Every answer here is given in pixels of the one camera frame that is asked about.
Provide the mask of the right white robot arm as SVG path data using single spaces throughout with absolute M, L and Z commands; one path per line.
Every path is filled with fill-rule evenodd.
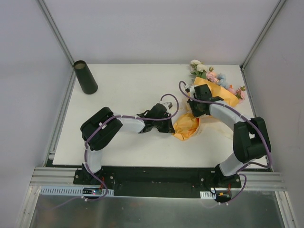
M 213 96 L 207 84 L 185 86 L 185 96 L 194 117 L 212 116 L 233 131 L 231 155 L 215 167 L 213 185 L 225 187 L 236 178 L 238 172 L 256 159 L 270 158 L 271 144 L 263 118 L 248 119 L 227 104 L 220 96 Z

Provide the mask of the cream lace ribbon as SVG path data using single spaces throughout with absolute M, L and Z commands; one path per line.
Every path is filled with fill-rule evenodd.
M 207 129 L 215 130 L 232 140 L 232 131 L 218 119 L 206 115 L 194 117 L 188 104 L 185 105 L 184 108 L 180 108 L 180 110 L 185 111 L 185 113 L 178 117 L 173 127 L 175 130 L 174 136 L 181 141 L 185 141 L 191 137 L 199 135 Z

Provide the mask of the orange wrapping paper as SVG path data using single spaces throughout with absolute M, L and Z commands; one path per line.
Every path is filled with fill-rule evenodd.
M 239 98 L 236 96 L 236 92 L 232 89 L 231 85 L 228 85 L 227 90 L 222 86 L 215 84 L 214 82 L 210 82 L 200 77 L 195 77 L 194 82 L 191 85 L 207 85 L 213 96 L 219 96 L 223 98 L 223 100 L 227 102 L 228 105 L 235 107 L 239 104 Z M 186 113 L 182 114 L 175 121 L 173 125 L 175 133 L 173 134 L 173 136 L 181 141 L 185 141 L 197 134 L 202 121 L 199 117 L 193 116 L 192 112 L 190 111 L 190 106 L 187 103 L 187 98 L 183 99 L 183 107 L 180 108 L 180 110 L 182 109 L 186 111 Z

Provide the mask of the artificial flower bunch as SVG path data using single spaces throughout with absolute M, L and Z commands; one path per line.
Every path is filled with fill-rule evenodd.
M 246 98 L 246 87 L 240 86 L 234 89 L 232 84 L 227 81 L 227 78 L 222 73 L 216 73 L 214 67 L 206 66 L 199 60 L 190 62 L 191 74 L 195 76 L 193 85 L 207 85 L 213 96 L 221 97 L 228 105 L 235 107 L 243 102 Z

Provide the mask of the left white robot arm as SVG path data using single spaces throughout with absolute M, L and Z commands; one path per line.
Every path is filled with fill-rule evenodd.
M 119 131 L 147 133 L 155 128 L 160 133 L 175 133 L 169 113 L 171 108 L 171 102 L 157 103 L 141 114 L 122 116 L 104 107 L 83 123 L 80 131 L 85 141 L 85 181 L 91 185 L 100 181 L 102 149 Z

